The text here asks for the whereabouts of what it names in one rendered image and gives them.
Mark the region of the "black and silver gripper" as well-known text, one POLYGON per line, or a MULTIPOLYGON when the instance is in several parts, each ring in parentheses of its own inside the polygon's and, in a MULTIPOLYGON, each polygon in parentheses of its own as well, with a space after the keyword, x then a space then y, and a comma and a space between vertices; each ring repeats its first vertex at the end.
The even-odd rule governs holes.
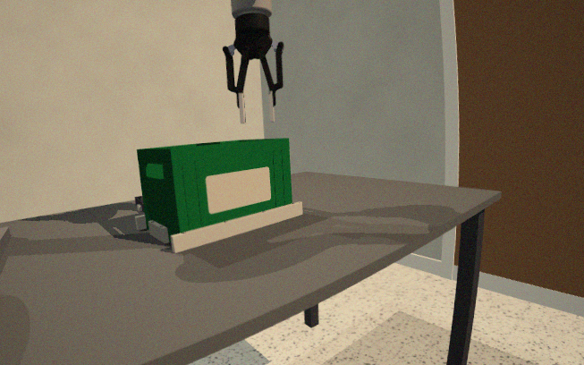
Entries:
POLYGON ((243 89, 249 60, 259 58, 269 87, 270 122, 274 122, 275 92, 284 86, 282 66, 284 43, 278 43, 271 39, 269 18, 262 13, 245 13, 238 16, 235 19, 235 40, 232 45, 223 47, 223 51, 226 60, 227 88, 231 92, 235 92, 237 95, 237 107, 240 108, 241 123, 246 123, 243 89), (266 54, 270 47, 273 47, 275 51, 276 84, 273 83, 266 59, 266 54), (234 87, 233 69, 233 55, 235 49, 241 54, 241 66, 236 87, 234 87))

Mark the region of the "green crate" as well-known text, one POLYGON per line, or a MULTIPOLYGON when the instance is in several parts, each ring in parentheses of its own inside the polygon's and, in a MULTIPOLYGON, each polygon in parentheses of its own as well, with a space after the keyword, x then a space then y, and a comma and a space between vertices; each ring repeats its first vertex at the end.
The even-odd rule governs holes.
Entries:
POLYGON ((167 227, 169 242, 174 234, 292 204, 289 138, 155 148, 141 190, 147 225, 167 227))

